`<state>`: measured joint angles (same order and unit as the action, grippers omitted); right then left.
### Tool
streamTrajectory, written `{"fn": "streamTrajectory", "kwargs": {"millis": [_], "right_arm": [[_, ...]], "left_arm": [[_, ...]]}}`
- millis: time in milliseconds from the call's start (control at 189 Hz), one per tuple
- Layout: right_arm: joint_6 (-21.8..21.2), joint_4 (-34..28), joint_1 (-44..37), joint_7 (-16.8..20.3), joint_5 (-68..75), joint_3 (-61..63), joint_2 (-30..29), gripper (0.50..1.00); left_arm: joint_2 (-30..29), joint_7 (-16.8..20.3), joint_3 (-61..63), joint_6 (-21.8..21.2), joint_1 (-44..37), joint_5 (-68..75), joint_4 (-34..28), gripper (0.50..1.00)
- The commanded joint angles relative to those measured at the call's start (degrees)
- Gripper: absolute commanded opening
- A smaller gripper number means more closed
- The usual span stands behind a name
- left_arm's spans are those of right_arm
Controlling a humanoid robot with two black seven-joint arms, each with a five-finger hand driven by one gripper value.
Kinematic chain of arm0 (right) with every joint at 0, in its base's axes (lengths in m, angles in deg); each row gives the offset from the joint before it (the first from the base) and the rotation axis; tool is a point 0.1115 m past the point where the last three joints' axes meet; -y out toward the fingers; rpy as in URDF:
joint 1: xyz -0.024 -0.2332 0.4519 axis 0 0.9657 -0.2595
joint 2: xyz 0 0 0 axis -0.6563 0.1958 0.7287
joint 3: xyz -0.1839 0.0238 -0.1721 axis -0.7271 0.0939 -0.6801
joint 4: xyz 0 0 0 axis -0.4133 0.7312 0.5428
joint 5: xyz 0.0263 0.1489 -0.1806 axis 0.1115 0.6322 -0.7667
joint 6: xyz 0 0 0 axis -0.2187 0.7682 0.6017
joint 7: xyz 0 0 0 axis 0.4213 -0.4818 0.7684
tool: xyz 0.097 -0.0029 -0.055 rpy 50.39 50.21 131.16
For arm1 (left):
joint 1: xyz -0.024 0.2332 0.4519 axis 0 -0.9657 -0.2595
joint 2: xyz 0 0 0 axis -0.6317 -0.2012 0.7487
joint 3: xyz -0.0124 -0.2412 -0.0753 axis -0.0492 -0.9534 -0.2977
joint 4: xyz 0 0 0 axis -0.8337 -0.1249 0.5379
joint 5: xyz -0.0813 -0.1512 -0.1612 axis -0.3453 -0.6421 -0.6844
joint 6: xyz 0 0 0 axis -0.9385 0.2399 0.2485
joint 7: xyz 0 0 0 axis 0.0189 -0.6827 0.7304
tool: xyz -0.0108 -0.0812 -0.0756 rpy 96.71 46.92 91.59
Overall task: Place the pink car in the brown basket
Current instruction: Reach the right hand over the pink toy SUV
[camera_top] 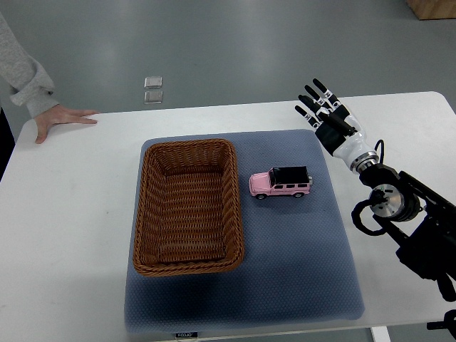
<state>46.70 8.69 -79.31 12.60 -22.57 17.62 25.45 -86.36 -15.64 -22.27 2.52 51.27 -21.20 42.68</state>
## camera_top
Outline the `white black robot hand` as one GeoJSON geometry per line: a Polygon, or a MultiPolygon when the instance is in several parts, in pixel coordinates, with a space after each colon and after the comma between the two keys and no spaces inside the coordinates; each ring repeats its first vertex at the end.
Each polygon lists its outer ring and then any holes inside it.
{"type": "Polygon", "coordinates": [[[333,157],[345,162],[351,172],[363,172],[368,167],[378,163],[378,155],[366,143],[366,132],[357,118],[344,105],[337,108],[326,108],[330,102],[338,98],[319,79],[314,78],[313,84],[323,93],[321,95],[311,86],[304,89],[311,96],[299,95],[299,100],[316,117],[296,105],[294,109],[304,117],[309,125],[316,129],[316,137],[325,150],[333,157]]]}

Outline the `grey sweater forearm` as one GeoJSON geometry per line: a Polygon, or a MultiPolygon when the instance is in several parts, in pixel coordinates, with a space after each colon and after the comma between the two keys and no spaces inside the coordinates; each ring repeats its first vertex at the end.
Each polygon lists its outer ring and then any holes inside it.
{"type": "Polygon", "coordinates": [[[11,102],[25,106],[33,118],[58,105],[52,79],[23,49],[5,18],[1,18],[1,77],[10,86],[11,102]]]}

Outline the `person's bare hand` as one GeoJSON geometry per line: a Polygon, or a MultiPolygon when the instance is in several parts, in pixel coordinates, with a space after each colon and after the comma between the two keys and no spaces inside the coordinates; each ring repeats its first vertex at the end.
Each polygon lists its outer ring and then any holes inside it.
{"type": "Polygon", "coordinates": [[[96,124],[97,120],[90,118],[95,114],[99,114],[99,112],[96,110],[76,110],[62,105],[55,105],[34,118],[37,126],[35,143],[43,143],[48,136],[49,130],[55,125],[96,124]]]}

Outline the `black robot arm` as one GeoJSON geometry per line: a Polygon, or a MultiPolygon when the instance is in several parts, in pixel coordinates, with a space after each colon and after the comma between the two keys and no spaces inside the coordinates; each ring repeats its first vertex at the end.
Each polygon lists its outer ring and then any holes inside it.
{"type": "Polygon", "coordinates": [[[436,281],[444,300],[455,301],[455,206],[404,171],[383,162],[384,142],[366,143],[357,118],[318,79],[305,85],[295,107],[324,149],[345,162],[371,189],[351,212],[354,226],[369,236],[388,234],[396,255],[423,279],[436,281]]]}

